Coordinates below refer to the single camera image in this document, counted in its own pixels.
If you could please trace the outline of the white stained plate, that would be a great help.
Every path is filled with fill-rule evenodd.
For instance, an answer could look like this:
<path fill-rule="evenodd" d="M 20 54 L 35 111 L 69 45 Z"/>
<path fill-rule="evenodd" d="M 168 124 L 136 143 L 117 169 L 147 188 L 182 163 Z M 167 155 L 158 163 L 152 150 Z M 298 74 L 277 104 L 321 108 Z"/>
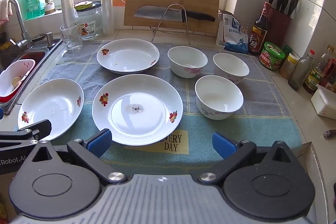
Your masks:
<path fill-rule="evenodd" d="M 151 75 L 125 75 L 111 80 L 96 94 L 92 118 L 99 130 L 128 146 L 157 143 L 178 127 L 183 116 L 179 92 Z"/>

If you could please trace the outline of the black handled kitchen knife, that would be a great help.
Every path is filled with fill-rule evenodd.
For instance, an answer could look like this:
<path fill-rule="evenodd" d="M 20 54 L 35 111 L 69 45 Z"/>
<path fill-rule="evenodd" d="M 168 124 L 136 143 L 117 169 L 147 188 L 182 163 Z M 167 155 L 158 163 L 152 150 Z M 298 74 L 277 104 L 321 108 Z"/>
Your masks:
<path fill-rule="evenodd" d="M 144 19 L 155 19 L 155 20 L 165 20 L 172 22 L 183 22 L 185 23 L 186 18 L 193 18 L 196 20 L 204 20 L 209 22 L 214 22 L 215 17 L 202 12 L 195 12 L 189 10 L 181 10 L 174 8 L 165 8 L 159 6 L 142 6 L 134 13 L 134 17 L 144 18 Z"/>

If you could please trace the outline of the clear glass mug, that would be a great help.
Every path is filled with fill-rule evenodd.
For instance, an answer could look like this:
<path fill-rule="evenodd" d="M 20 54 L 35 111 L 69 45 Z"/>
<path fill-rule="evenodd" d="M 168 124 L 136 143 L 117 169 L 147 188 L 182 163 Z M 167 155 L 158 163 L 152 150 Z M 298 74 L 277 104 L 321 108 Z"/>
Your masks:
<path fill-rule="evenodd" d="M 66 44 L 68 52 L 74 52 L 83 47 L 80 22 L 72 22 L 69 27 L 62 24 L 60 26 L 60 35 L 62 41 Z"/>

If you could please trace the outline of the white floral bowl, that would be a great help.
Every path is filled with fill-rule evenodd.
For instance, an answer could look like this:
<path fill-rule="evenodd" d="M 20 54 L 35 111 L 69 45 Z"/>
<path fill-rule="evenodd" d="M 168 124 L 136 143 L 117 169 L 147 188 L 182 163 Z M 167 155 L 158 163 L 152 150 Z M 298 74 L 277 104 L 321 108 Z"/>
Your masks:
<path fill-rule="evenodd" d="M 198 110 L 207 118 L 221 121 L 240 110 L 244 103 L 242 91 L 232 81 L 208 75 L 194 86 Z"/>

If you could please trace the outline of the glass jar green lid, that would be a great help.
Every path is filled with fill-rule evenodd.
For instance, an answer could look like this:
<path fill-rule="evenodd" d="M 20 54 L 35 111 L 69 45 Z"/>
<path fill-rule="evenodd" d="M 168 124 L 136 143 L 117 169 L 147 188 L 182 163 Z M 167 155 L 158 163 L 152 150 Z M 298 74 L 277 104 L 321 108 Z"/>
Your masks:
<path fill-rule="evenodd" d="M 80 22 L 83 40 L 93 40 L 101 35 L 101 5 L 92 1 L 74 5 L 76 18 Z"/>

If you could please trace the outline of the yellow label sauce bottle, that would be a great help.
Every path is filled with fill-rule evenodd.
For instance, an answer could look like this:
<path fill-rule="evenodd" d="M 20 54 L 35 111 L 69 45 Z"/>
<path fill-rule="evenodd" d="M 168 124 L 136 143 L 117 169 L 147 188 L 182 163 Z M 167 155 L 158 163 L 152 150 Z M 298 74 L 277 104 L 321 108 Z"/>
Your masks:
<path fill-rule="evenodd" d="M 303 83 L 303 88 L 310 94 L 317 90 L 317 85 L 322 85 L 328 80 L 335 70 L 335 58 L 333 57 L 334 46 L 329 44 L 325 53 L 321 56 L 318 65 L 312 68 L 311 72 Z"/>

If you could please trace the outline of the clear oil bottle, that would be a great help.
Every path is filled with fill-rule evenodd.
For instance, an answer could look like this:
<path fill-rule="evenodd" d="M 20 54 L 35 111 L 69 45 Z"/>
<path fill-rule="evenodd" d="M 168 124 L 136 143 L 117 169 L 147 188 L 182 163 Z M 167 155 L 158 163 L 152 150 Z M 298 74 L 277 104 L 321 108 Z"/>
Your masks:
<path fill-rule="evenodd" d="M 313 67 L 315 51 L 310 50 L 305 57 L 299 59 L 288 78 L 288 85 L 295 91 L 298 91 Z"/>

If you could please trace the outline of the white fruit plate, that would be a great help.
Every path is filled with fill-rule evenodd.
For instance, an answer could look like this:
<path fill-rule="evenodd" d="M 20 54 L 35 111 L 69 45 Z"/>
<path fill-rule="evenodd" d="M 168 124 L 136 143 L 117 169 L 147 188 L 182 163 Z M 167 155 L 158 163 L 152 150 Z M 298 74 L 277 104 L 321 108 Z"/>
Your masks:
<path fill-rule="evenodd" d="M 144 72 L 159 61 L 158 48 L 146 40 L 118 39 L 102 46 L 96 55 L 97 62 L 118 75 Z"/>
<path fill-rule="evenodd" d="M 71 79 L 47 81 L 35 88 L 23 101 L 18 113 L 18 128 L 47 119 L 51 133 L 45 137 L 52 141 L 70 129 L 78 119 L 84 102 L 82 87 Z"/>

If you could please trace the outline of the green lid sauce jar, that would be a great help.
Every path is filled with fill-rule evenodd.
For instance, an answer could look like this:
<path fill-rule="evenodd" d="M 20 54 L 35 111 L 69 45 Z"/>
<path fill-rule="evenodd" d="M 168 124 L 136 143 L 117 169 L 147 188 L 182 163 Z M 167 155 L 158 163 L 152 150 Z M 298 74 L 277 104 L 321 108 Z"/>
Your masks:
<path fill-rule="evenodd" d="M 270 42 L 264 43 L 259 62 L 271 71 L 277 71 L 285 58 L 285 53 L 275 44 Z"/>

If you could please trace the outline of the small potted plant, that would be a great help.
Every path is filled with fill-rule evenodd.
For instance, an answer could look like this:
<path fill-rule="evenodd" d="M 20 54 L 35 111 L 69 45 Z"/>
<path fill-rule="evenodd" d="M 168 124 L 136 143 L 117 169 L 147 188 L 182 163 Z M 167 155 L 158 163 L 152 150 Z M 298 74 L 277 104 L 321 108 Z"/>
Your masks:
<path fill-rule="evenodd" d="M 45 15 L 52 14 L 56 11 L 55 3 L 50 0 L 45 0 Z"/>

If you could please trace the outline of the white plastic container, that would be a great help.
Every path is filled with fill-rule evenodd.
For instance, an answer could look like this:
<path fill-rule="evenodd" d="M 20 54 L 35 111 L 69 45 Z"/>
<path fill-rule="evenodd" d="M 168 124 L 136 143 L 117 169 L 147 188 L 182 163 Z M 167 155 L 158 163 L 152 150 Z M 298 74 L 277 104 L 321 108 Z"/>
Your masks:
<path fill-rule="evenodd" d="M 317 115 L 336 120 L 336 94 L 334 92 L 317 85 L 317 90 L 310 100 Z"/>

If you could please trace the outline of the dark vinegar bottle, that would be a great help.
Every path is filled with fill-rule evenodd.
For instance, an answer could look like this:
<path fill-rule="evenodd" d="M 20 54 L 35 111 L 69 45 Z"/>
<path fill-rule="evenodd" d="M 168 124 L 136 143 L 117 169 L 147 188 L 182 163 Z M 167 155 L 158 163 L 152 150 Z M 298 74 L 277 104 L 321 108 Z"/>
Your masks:
<path fill-rule="evenodd" d="M 268 31 L 268 16 L 270 8 L 271 4 L 264 2 L 260 18 L 256 20 L 252 27 L 251 35 L 248 40 L 248 51 L 252 55 L 257 55 L 264 43 L 264 39 Z"/>

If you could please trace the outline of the left plastic wrap roll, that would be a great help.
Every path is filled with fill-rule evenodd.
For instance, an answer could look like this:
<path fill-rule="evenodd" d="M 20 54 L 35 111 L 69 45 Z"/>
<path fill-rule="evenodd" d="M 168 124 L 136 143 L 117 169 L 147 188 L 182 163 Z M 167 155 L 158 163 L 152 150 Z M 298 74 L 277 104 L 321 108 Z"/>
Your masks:
<path fill-rule="evenodd" d="M 71 24 L 75 21 L 74 0 L 60 0 L 60 2 L 62 6 L 64 25 L 67 28 L 70 28 Z"/>

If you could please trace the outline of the red basin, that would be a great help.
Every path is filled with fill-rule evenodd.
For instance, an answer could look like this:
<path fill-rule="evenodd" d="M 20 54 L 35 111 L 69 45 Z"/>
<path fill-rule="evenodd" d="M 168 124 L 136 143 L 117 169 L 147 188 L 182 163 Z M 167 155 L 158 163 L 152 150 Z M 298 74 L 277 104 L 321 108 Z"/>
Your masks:
<path fill-rule="evenodd" d="M 45 56 L 45 53 L 44 52 L 30 52 L 30 53 L 26 53 L 24 54 L 22 57 L 20 57 L 18 60 L 21 60 L 21 59 L 33 59 L 35 60 L 35 67 L 34 69 L 37 67 L 38 63 L 42 60 L 42 58 Z M 29 76 L 25 79 L 25 81 L 21 84 L 20 88 L 23 86 L 23 84 L 25 82 L 28 81 L 29 77 L 33 74 L 33 71 L 34 69 L 32 70 L 32 72 L 29 74 Z"/>

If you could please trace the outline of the white colander basket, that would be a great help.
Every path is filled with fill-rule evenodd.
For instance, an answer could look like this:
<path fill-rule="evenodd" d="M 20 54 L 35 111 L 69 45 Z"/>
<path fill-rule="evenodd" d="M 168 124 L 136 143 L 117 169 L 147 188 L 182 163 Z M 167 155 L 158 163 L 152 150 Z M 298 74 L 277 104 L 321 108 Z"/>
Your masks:
<path fill-rule="evenodd" d="M 33 59 L 21 59 L 13 62 L 1 73 L 1 102 L 7 102 L 13 98 L 34 69 L 35 63 Z"/>

